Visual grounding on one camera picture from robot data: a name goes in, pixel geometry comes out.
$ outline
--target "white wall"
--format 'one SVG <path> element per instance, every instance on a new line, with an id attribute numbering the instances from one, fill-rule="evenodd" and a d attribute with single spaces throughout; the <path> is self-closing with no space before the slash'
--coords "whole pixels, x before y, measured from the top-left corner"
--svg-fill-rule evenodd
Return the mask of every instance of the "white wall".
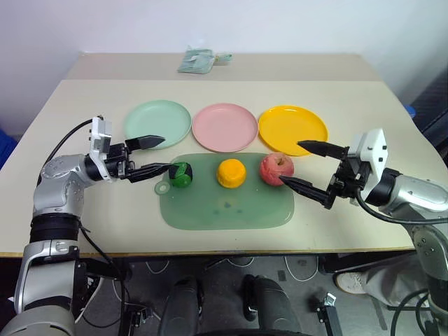
<path id="1" fill-rule="evenodd" d="M 188 44 L 360 53 L 409 103 L 446 66 L 447 13 L 447 0 L 1 0 L 0 127 L 23 133 L 80 51 Z"/>

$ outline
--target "table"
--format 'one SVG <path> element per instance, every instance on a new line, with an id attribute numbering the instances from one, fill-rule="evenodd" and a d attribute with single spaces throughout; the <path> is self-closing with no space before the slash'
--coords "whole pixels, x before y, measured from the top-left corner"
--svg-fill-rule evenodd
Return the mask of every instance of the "table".
<path id="1" fill-rule="evenodd" d="M 21 256 L 29 238 L 32 195 L 44 160 L 74 126 L 102 114 L 113 123 L 112 143 L 123 142 L 123 120 L 137 105 L 169 99 L 191 115 L 216 102 L 240 104 L 258 117 L 280 104 L 303 106 L 326 123 L 330 142 L 382 127 L 387 167 L 448 184 L 448 171 L 406 110 L 357 55 L 235 55 L 207 75 L 176 73 L 181 54 L 81 55 L 0 171 L 0 256 Z M 88 152 L 88 127 L 59 154 Z M 190 133 L 164 150 L 135 152 L 138 165 L 169 162 L 185 153 L 207 153 Z M 259 139 L 244 152 L 269 153 Z M 315 155 L 293 158 L 296 174 L 326 188 L 338 161 Z M 99 183 L 85 191 L 82 222 L 113 256 L 228 253 L 334 253 L 410 250 L 399 225 L 384 223 L 337 199 L 328 211 L 295 194 L 295 213 L 285 225 L 264 230 L 185 231 L 168 226 L 153 192 L 160 177 L 140 183 Z M 93 252 L 80 236 L 84 255 Z"/>

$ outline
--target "red apple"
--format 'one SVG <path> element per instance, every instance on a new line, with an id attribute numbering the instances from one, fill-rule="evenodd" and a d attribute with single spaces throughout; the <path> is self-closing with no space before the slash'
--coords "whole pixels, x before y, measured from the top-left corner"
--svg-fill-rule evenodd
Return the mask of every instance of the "red apple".
<path id="1" fill-rule="evenodd" d="M 260 164 L 260 175 L 264 182 L 271 186 L 281 186 L 279 176 L 294 174 L 293 161 L 283 153 L 273 153 L 265 156 Z"/>

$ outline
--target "green cutting board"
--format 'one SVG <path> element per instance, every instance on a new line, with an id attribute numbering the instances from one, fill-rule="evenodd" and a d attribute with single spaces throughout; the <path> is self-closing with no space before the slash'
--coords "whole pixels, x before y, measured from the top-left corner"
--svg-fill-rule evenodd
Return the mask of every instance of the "green cutting board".
<path id="1" fill-rule="evenodd" d="M 187 154 L 173 162 L 188 162 L 193 180 L 187 188 L 168 186 L 163 176 L 164 194 L 160 212 L 172 227 L 182 230 L 229 230 L 273 228 L 287 223 L 294 213 L 293 191 L 282 185 L 273 187 L 260 178 L 258 170 L 266 154 Z M 222 187 L 216 170 L 226 159 L 238 159 L 246 166 L 247 177 L 235 189 Z"/>

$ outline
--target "floor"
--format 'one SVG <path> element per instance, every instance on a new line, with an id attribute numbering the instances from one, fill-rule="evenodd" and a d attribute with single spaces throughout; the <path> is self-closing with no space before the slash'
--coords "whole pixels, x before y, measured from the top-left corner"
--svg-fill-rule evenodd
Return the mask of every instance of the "floor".
<path id="1" fill-rule="evenodd" d="M 245 265 L 249 258 L 232 259 L 234 263 Z M 258 323 L 248 322 L 242 315 L 242 299 L 239 293 L 245 274 L 264 275 L 275 281 L 287 292 L 304 333 L 325 336 L 325 326 L 319 323 L 312 311 L 316 298 L 321 299 L 327 291 L 337 297 L 336 307 L 344 336 L 389 335 L 393 312 L 382 303 L 366 295 L 346 294 L 334 285 L 332 276 L 317 273 L 307 282 L 298 282 L 288 273 L 281 256 L 257 257 L 248 267 L 236 267 L 224 261 L 211 268 L 211 259 L 172 259 L 161 274 L 151 274 L 144 262 L 131 264 L 132 278 L 126 283 L 133 302 L 152 306 L 162 315 L 170 288 L 186 275 L 201 279 L 204 286 L 204 306 L 199 331 L 222 330 L 228 328 L 257 328 Z M 152 261 L 153 270 L 160 270 L 165 261 Z M 306 279 L 316 269 L 316 257 L 289 256 L 291 272 L 299 279 Z M 97 296 L 85 311 L 85 316 L 96 324 L 107 324 L 118 317 L 120 303 L 113 293 L 112 281 L 106 280 Z M 134 334 L 156 335 L 159 321 L 149 318 Z M 77 335 L 114 335 L 118 324 L 110 328 L 98 329 L 80 320 L 76 325 Z M 420 336 L 413 311 L 400 315 L 396 335 Z"/>

